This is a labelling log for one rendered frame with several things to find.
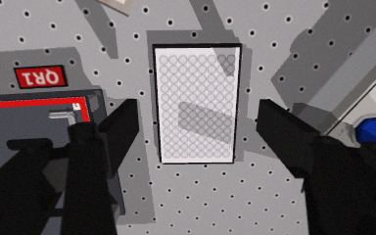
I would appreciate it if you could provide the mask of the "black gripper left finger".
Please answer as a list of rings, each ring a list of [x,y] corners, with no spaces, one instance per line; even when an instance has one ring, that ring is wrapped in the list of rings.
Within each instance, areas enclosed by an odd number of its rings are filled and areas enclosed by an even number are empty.
[[[117,235],[107,179],[138,132],[137,99],[126,99],[98,125],[70,125],[64,147],[19,150],[0,167],[0,235],[41,235],[64,191],[60,235]]]

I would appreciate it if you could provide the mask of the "grey operator button panel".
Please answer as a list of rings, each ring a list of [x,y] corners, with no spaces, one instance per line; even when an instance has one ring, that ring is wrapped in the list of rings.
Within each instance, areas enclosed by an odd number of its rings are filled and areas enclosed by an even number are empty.
[[[348,147],[376,141],[376,27],[296,117]]]

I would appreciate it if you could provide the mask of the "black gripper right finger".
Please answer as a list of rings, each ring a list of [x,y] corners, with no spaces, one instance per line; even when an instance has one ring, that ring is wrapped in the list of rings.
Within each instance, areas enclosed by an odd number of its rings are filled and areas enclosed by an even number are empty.
[[[376,235],[376,141],[348,147],[270,99],[259,99],[256,131],[304,179],[308,235]]]

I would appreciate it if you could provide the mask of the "dark grey nest plate with red border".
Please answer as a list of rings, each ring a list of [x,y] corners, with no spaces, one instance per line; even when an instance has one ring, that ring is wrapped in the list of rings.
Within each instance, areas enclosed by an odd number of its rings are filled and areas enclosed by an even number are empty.
[[[70,142],[68,126],[83,121],[98,125],[106,117],[102,89],[0,95],[0,167],[30,144],[64,147]],[[118,172],[107,182],[116,224],[125,215]],[[60,235],[64,194],[41,235]]]

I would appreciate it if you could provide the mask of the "white well plate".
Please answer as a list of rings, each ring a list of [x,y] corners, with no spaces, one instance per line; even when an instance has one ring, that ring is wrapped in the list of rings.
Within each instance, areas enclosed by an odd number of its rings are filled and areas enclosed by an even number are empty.
[[[242,43],[152,47],[160,163],[234,164]]]

